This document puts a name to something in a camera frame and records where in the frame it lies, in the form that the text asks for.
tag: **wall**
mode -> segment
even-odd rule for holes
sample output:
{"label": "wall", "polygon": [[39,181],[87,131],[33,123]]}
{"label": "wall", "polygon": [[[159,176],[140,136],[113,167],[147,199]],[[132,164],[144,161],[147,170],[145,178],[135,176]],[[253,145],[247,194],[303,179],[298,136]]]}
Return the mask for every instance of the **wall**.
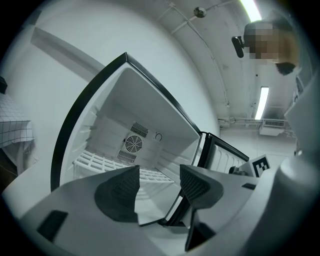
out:
{"label": "wall", "polygon": [[272,168],[293,156],[296,149],[296,139],[287,137],[285,133],[273,137],[259,135],[257,130],[228,129],[221,130],[220,137],[250,159],[266,154]]}
{"label": "wall", "polygon": [[35,158],[52,155],[64,118],[89,80],[84,71],[72,66],[77,58],[71,64],[61,60],[58,55],[65,54],[57,47],[59,40],[59,47],[69,44],[103,66],[128,52],[169,90],[201,130],[219,135],[211,99],[193,62],[179,43],[145,13],[125,1],[122,5],[111,1],[56,1],[41,6],[41,10],[35,26],[46,33],[40,35],[45,40],[30,43],[34,26],[26,25],[0,71],[8,83],[7,92],[32,121]]}

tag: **mini fridge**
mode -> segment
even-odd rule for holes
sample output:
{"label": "mini fridge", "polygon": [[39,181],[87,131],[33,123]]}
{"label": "mini fridge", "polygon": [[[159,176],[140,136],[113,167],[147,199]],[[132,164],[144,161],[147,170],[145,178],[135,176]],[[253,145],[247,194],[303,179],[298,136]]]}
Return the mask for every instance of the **mini fridge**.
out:
{"label": "mini fridge", "polygon": [[181,194],[181,164],[228,172],[248,159],[200,131],[165,85],[124,53],[87,85],[65,118],[52,158],[51,191],[139,165],[139,224],[168,221],[168,216],[177,222],[190,206]]}

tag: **white wire rack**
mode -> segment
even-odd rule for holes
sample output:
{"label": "white wire rack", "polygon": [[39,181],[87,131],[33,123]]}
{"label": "white wire rack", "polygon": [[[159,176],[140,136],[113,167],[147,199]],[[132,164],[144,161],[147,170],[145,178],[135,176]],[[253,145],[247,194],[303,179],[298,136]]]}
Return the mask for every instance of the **white wire rack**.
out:
{"label": "white wire rack", "polygon": [[[104,172],[113,171],[116,169],[126,168],[130,165],[127,162],[115,161],[108,159],[95,153],[84,150],[81,155],[73,162],[75,166],[81,166],[92,172],[102,174]],[[172,179],[164,175],[156,169],[148,169],[140,167],[140,182],[141,183],[174,183]]]}

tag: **tube light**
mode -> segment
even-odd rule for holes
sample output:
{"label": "tube light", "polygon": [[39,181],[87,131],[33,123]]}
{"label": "tube light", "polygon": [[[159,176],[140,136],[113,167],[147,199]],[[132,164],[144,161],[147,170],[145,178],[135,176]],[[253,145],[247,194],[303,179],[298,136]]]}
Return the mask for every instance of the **tube light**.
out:
{"label": "tube light", "polygon": [[269,87],[261,87],[259,106],[255,114],[255,120],[260,120],[262,118],[262,115],[265,111],[268,94],[269,94]]}
{"label": "tube light", "polygon": [[257,5],[254,0],[240,0],[244,9],[246,10],[246,13],[249,15],[250,21],[260,21],[261,14],[257,8]]}

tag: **white ceiling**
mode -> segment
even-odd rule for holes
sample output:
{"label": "white ceiling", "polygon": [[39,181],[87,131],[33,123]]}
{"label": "white ceiling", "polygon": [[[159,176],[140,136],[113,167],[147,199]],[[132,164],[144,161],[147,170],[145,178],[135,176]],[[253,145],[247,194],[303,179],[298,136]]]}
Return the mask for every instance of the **white ceiling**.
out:
{"label": "white ceiling", "polygon": [[[200,72],[212,98],[218,118],[253,118],[258,107],[260,87],[270,87],[267,107],[263,118],[283,119],[291,104],[295,88],[295,75],[280,75],[275,65],[260,64],[245,55],[238,58],[231,42],[233,36],[241,36],[250,22],[239,0],[135,0],[138,6],[156,20],[168,10],[173,2],[176,8],[188,19],[194,16],[196,7],[210,8],[204,18],[191,21],[204,41],[189,25],[183,26],[172,36],[189,54]],[[270,6],[256,0],[262,18],[271,10]],[[175,9],[169,10],[158,22],[171,33],[185,18]]]}

